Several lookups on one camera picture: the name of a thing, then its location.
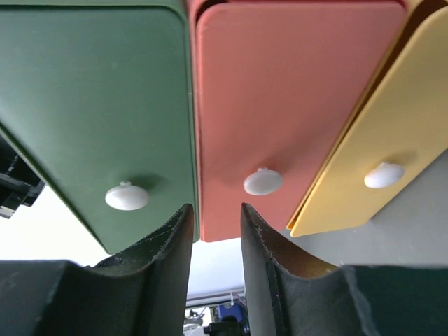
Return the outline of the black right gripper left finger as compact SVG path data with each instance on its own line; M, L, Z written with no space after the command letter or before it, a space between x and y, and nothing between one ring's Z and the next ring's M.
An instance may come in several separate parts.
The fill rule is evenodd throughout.
M93 267L1 262L2 335L181 335L194 211Z

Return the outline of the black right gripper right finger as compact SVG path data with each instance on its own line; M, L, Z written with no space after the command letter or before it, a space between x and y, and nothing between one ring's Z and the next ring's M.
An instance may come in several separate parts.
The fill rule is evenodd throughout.
M301 249L241 206L253 335L446 335L447 269L346 265Z

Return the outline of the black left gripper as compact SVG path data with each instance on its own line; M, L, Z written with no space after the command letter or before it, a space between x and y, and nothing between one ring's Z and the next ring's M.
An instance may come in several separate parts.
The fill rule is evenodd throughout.
M11 218L20 206L31 207L45 183L1 137L1 217Z

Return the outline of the green top drawer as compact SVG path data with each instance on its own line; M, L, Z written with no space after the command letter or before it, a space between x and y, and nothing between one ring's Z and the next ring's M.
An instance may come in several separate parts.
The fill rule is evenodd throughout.
M1 132L109 253L195 203L182 1L2 1Z

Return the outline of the three-tier drawer organizer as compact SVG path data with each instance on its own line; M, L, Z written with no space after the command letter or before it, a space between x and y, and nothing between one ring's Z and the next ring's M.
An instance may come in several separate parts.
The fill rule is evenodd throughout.
M109 253L353 228L446 149L446 1L1 2L1 216L49 186Z

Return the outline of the red drawer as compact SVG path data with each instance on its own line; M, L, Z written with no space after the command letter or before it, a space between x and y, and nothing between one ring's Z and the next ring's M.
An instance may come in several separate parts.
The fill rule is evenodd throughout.
M286 228L403 26L402 1L189 1L199 225Z

